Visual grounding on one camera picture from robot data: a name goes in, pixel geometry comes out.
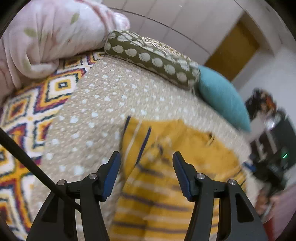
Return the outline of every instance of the metal screw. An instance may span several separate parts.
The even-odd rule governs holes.
[[[89,179],[96,179],[97,176],[98,176],[97,174],[92,173],[92,174],[89,175]]]
[[[196,177],[197,177],[198,179],[204,179],[204,178],[205,178],[205,175],[204,175],[203,173],[198,173],[198,174],[196,175]]]
[[[231,185],[236,185],[236,180],[234,179],[229,179],[228,182],[231,184]]]
[[[65,181],[64,179],[59,180],[59,181],[57,182],[57,184],[58,184],[59,186],[63,186],[65,183],[66,183],[66,181]]]

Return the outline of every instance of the yellow garment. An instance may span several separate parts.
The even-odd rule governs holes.
[[[245,188],[237,157],[210,133],[192,129],[181,120],[128,118],[121,150],[125,185],[110,228],[112,241],[184,240],[194,203],[182,195],[172,164],[175,151],[213,180],[234,178]],[[215,199],[211,234],[217,232],[218,215],[219,200]]]

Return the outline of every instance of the pink blanket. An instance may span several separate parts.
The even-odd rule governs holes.
[[[0,39],[0,105],[15,89],[53,73],[59,59],[104,46],[126,16],[91,0],[31,0]]]

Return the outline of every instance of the green polka dot pillow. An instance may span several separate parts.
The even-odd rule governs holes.
[[[114,30],[105,43],[105,52],[159,74],[173,84],[194,91],[200,77],[198,64],[168,45],[137,35]]]

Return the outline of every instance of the turquoise cushion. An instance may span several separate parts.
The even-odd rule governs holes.
[[[250,132],[247,109],[234,86],[218,72],[199,65],[198,89],[203,99],[236,129]]]

